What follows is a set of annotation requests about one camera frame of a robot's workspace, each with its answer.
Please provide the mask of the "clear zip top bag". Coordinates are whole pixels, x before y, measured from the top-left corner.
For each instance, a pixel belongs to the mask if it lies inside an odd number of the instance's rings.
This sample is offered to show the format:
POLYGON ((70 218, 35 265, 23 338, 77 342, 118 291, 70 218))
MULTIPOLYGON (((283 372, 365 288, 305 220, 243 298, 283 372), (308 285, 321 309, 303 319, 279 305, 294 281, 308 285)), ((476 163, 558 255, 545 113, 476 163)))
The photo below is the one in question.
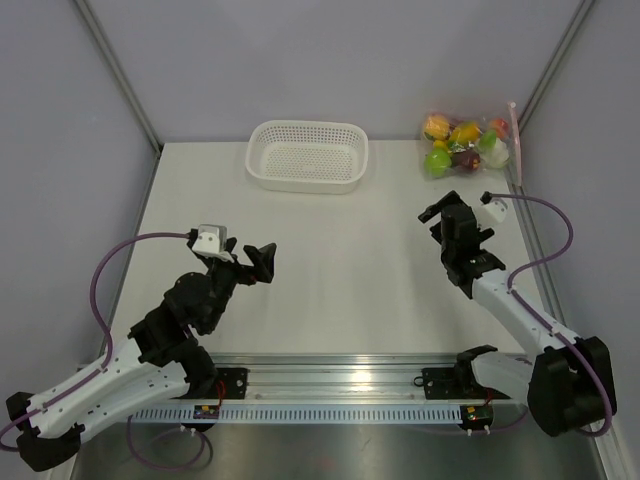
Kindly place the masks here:
POLYGON ((514 101, 480 116, 432 111, 422 123, 421 138, 427 148, 423 170, 431 179, 506 170, 512 184, 523 184, 521 132, 514 101))

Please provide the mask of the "white fake cauliflower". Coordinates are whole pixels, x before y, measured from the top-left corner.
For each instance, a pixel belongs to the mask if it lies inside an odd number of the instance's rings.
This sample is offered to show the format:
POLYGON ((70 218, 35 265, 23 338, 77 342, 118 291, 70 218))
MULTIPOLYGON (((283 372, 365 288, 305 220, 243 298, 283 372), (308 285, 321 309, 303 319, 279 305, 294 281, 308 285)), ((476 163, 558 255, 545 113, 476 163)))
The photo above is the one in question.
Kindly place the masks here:
POLYGON ((479 155, 485 166, 491 169, 504 168, 510 158, 508 146, 500 139, 496 139, 491 148, 481 151, 479 155))

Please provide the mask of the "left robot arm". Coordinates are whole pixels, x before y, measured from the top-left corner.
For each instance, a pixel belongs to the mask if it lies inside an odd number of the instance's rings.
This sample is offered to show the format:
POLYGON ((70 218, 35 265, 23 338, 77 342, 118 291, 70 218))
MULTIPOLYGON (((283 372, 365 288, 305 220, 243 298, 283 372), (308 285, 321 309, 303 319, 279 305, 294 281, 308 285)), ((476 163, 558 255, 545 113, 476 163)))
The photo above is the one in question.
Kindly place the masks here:
POLYGON ((17 453, 35 472, 59 466, 81 446, 117 421, 166 399, 224 394, 211 355, 200 345, 214 332, 239 285, 269 284, 275 276, 277 246, 243 248, 224 228, 182 234, 205 272, 188 272, 167 290, 160 304, 134 324, 119 342, 105 337, 104 354, 67 380, 39 394, 17 392, 6 401, 9 424, 17 430, 17 453))

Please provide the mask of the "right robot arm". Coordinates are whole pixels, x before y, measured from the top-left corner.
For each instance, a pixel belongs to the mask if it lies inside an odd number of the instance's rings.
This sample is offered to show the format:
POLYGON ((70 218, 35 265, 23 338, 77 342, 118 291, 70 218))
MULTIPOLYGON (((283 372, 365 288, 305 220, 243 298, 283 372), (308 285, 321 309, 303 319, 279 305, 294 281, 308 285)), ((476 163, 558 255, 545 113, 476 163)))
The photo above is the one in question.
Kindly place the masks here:
POLYGON ((497 319, 524 351, 511 358, 482 345, 459 353, 455 387, 466 396, 499 393, 517 401, 551 437, 570 431, 601 437, 617 412, 606 344, 596 336, 581 337, 525 297, 516 278, 536 261, 510 271, 482 246, 504 220, 509 198, 486 192, 474 208, 450 191, 418 217, 423 224, 437 221, 430 233, 449 281, 497 319))

